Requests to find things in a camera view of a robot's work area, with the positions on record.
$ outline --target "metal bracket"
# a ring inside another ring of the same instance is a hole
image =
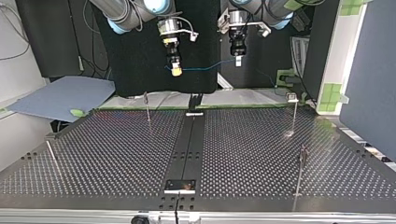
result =
[[[219,20],[218,20],[218,27],[219,31],[222,34],[227,34],[227,32],[230,30],[231,27],[237,27],[237,26],[258,26],[259,27],[259,33],[261,34],[262,37],[267,37],[269,34],[271,34],[271,28],[267,26],[263,21],[253,21],[253,22],[241,22],[241,23],[234,23],[230,24],[230,14],[228,11],[228,8],[224,10],[224,12],[221,14]]]
[[[176,31],[168,31],[168,32],[163,32],[161,35],[173,35],[173,34],[181,34],[181,33],[187,33],[190,34],[190,41],[195,42],[198,38],[198,33],[193,32],[191,30],[186,30],[186,29],[180,29]]]
[[[165,194],[195,194],[195,180],[167,180]]]
[[[267,37],[269,34],[271,34],[271,29],[265,24],[263,21],[253,21],[253,22],[248,22],[248,23],[234,23],[230,24],[229,27],[238,27],[238,26],[257,26],[259,27],[259,33],[261,34],[262,37]]]

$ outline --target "blue cable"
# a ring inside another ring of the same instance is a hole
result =
[[[219,66],[222,63],[230,63],[230,62],[235,62],[235,59],[231,59],[231,60],[225,60],[225,61],[220,61],[218,63],[213,64],[210,67],[206,67],[206,68],[183,68],[183,71],[208,71],[212,68],[215,68],[217,66]],[[170,67],[168,67],[168,65],[165,66],[166,69],[168,69],[169,71],[171,71],[172,69]]]

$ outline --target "wires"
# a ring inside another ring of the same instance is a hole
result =
[[[191,29],[192,33],[194,34],[194,29],[192,28],[192,24],[187,19],[184,19],[182,17],[177,17],[177,16],[171,17],[170,19],[177,19],[177,20],[186,22],[190,26],[190,29]]]
[[[88,1],[89,1],[89,0],[86,0],[86,1],[85,1],[84,8],[82,9],[82,17],[83,17],[83,19],[84,19],[85,25],[87,25],[87,27],[88,27],[92,32],[94,32],[94,33],[96,33],[96,34],[100,34],[99,31],[93,30],[93,28],[91,28],[91,26],[87,23],[87,18],[86,18],[86,16],[85,16],[85,11],[86,11],[86,9],[87,9]]]
[[[136,31],[141,32],[143,30],[143,19],[142,19],[142,15],[140,14],[140,11],[138,9],[138,7],[141,7],[141,6],[138,5],[133,0],[130,0],[129,2],[131,3],[131,7],[134,9],[134,13],[136,14],[136,17],[139,19],[139,27],[136,28]]]
[[[92,26],[93,26],[93,24],[94,24],[94,20],[93,20],[93,11],[91,12],[91,16],[92,16]],[[95,40],[95,36],[94,36],[94,33],[92,32],[92,42],[91,42],[91,44],[92,44],[92,61],[93,61],[93,65],[94,65],[99,71],[106,72],[106,71],[108,70],[108,67],[110,66],[110,63],[109,63],[109,61],[107,61],[107,67],[106,67],[105,69],[99,67],[99,65],[96,63],[96,61],[95,61],[95,45],[94,45],[94,40]]]
[[[278,93],[276,92],[277,85],[275,84],[275,82],[272,80],[272,78],[271,78],[269,75],[265,74],[264,72],[260,71],[259,69],[256,69],[256,72],[258,72],[258,73],[260,73],[260,74],[262,74],[262,75],[265,75],[266,77],[268,77],[268,78],[270,79],[270,82],[271,82],[271,84],[272,84],[273,87],[274,87],[274,93],[275,93],[275,95],[278,95],[278,96],[286,96],[285,94],[278,94]]]
[[[18,22],[20,24],[21,27],[21,32],[15,27],[15,25],[12,23],[11,19],[7,16],[7,14],[3,11],[2,8],[8,9],[10,12],[12,12],[12,14],[14,14],[14,16],[18,19]],[[6,57],[6,58],[0,58],[0,61],[5,61],[5,60],[11,60],[11,59],[15,59],[15,58],[19,58],[22,55],[24,55],[30,48],[30,43],[29,40],[27,39],[26,33],[24,32],[23,29],[23,25],[22,25],[22,21],[20,16],[18,15],[18,13],[12,8],[7,6],[6,4],[0,4],[0,11],[2,12],[2,14],[4,15],[4,17],[6,18],[6,20],[9,22],[9,24],[12,26],[12,28],[14,29],[14,31],[17,33],[17,35],[24,41],[27,43],[27,47],[26,49],[16,55],[10,56],[10,57]]]
[[[308,2],[303,1],[303,0],[294,0],[294,1],[296,1],[297,3],[299,3],[303,6],[308,6],[308,7],[317,7],[319,5],[322,5],[324,2],[326,2],[326,0],[319,0],[315,3],[310,3],[309,0],[308,0]]]
[[[309,96],[309,98],[311,98],[312,103],[314,103],[315,107],[318,107],[318,105],[317,105],[317,103],[316,103],[316,100],[315,100],[315,99],[312,97],[312,95],[309,93],[308,88],[305,86],[305,83],[304,83],[304,81],[303,81],[303,77],[302,77],[301,74],[300,74],[300,71],[299,71],[298,66],[297,66],[297,61],[296,61],[296,56],[295,56],[295,53],[294,53],[294,48],[293,48],[293,45],[292,45],[291,41],[292,41],[292,40],[290,40],[290,45],[291,45],[291,58],[293,59],[293,62],[296,64],[297,77],[301,80],[301,83],[303,84],[304,90],[305,90],[306,94]]]
[[[219,66],[222,63],[230,63],[230,62],[235,62],[235,59],[226,60],[226,61],[220,61],[220,62],[215,63],[215,64],[213,64],[212,66],[209,66],[209,67],[204,67],[204,68],[201,68],[201,67],[194,68],[194,67],[192,67],[192,68],[183,68],[182,70],[183,71],[208,71],[208,70],[210,70],[212,68],[215,68],[215,67]],[[168,65],[166,65],[165,68],[168,69],[169,71],[172,70],[170,67],[168,67]]]

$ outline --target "silver cylinder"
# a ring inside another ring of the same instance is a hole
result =
[[[158,29],[160,30],[160,34],[177,31],[179,29],[177,19],[167,19],[164,21],[159,21]]]
[[[247,21],[248,13],[245,10],[230,11],[230,25],[237,23],[244,23]]]

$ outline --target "black cable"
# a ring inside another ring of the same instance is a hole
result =
[[[92,62],[90,62],[89,60],[85,59],[85,58],[82,57],[82,56],[80,56],[80,57],[81,57],[81,60],[82,60],[83,62],[85,62],[85,63],[92,69],[93,72],[92,72],[92,74],[90,75],[90,77],[94,77],[94,76],[95,76],[95,73],[96,73],[99,77],[103,78],[99,73],[96,72],[96,67],[93,65]]]
[[[19,58],[19,57],[21,57],[22,55],[24,55],[24,54],[29,50],[29,48],[30,48],[30,44],[27,45],[27,48],[26,48],[22,53],[19,53],[19,54],[14,55],[14,56],[6,57],[6,58],[0,58],[0,61],[5,61],[5,60],[10,60],[10,59]]]
[[[177,213],[177,208],[178,208],[178,200],[180,198],[180,193],[177,195],[177,201],[176,201],[176,207],[175,207],[175,222],[178,224],[178,213]]]
[[[275,82],[272,80],[271,76],[265,74],[264,72],[262,72],[261,70],[259,70],[259,69],[257,69],[257,68],[256,68],[256,72],[258,72],[258,73],[260,73],[260,74],[262,74],[262,75],[265,75],[266,77],[268,77],[268,78],[270,79],[271,84],[272,84],[273,87],[274,87],[274,93],[275,93],[275,95],[278,95],[278,96],[286,96],[286,94],[278,94],[278,93],[276,92],[276,89],[278,89],[278,86],[277,86],[277,85],[275,84]]]
[[[326,0],[319,0],[315,3],[309,3],[309,2],[302,1],[302,0],[294,0],[294,1],[296,1],[297,3],[299,3],[303,6],[308,6],[308,7],[317,7],[319,5],[322,5],[324,2],[326,2]]]
[[[4,8],[5,8],[5,9],[8,9],[8,10],[10,10],[10,11],[12,10],[12,9],[10,9],[8,6],[4,6]],[[14,28],[14,30],[18,33],[18,30],[15,28],[14,24],[12,24],[11,20],[8,18],[8,16],[6,15],[6,13],[5,13],[1,8],[0,8],[0,11],[1,11],[1,12],[3,13],[3,15],[6,17],[6,19],[7,19],[8,22],[11,24],[11,26]],[[15,15],[15,17],[17,17],[17,19],[19,19],[18,16],[15,14],[14,11],[11,11],[11,12],[13,12],[14,15]],[[6,58],[0,58],[0,61],[6,61],[6,60],[11,60],[11,59],[19,58],[19,57],[21,57],[22,55],[24,55],[24,54],[29,50],[29,48],[30,48],[30,43],[28,42],[27,38],[24,37],[23,35],[19,34],[19,33],[18,33],[18,35],[19,35],[24,41],[26,41],[26,43],[27,43],[26,49],[25,49],[23,52],[19,53],[19,54],[16,54],[16,55],[13,55],[13,56],[9,56],[9,57],[6,57]]]
[[[303,78],[300,74],[300,71],[298,70],[298,66],[297,66],[297,61],[295,58],[295,53],[294,53],[294,47],[290,41],[290,47],[291,47],[291,58],[293,59],[294,64],[296,65],[296,72],[297,72],[297,77],[301,80],[301,84],[303,84],[303,87],[305,89],[306,94],[309,96],[309,98],[312,100],[312,103],[314,103],[315,107],[318,107],[316,100],[314,99],[314,97],[312,97],[311,93],[309,93],[308,88],[305,86],[305,83],[303,81]]]
[[[91,11],[91,17],[92,17],[92,27],[94,27],[94,19],[93,19],[93,10]],[[94,39],[95,39],[95,34],[92,31],[92,61],[95,67],[102,72],[107,72],[108,67],[110,66],[109,61],[107,61],[107,66],[106,69],[101,68],[95,61],[95,47],[94,47]]]

